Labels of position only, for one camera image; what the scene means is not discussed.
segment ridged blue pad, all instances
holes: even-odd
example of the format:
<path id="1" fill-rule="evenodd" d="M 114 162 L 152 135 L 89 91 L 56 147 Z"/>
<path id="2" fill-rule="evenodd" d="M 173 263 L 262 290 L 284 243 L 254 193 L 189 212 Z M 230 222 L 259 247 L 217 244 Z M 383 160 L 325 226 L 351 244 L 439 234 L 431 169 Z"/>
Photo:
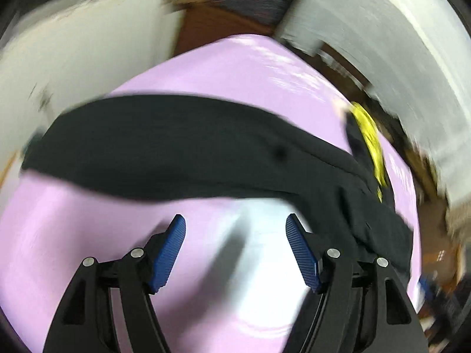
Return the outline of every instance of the ridged blue pad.
<path id="1" fill-rule="evenodd" d="M 302 231 L 298 229 L 298 225 L 293 219 L 293 216 L 289 215 L 286 219 L 286 237 L 288 238 L 304 282 L 316 292 L 321 284 L 319 280 L 319 264 L 312 255 Z"/>
<path id="2" fill-rule="evenodd" d="M 175 260 L 177 259 L 178 252 L 180 252 L 181 245 L 185 239 L 187 232 L 187 225 L 185 219 L 181 215 L 177 215 L 177 219 L 162 246 L 162 249 L 154 260 L 154 275 L 149 283 L 151 288 L 158 292 L 167 284 L 170 272 L 172 271 Z"/>

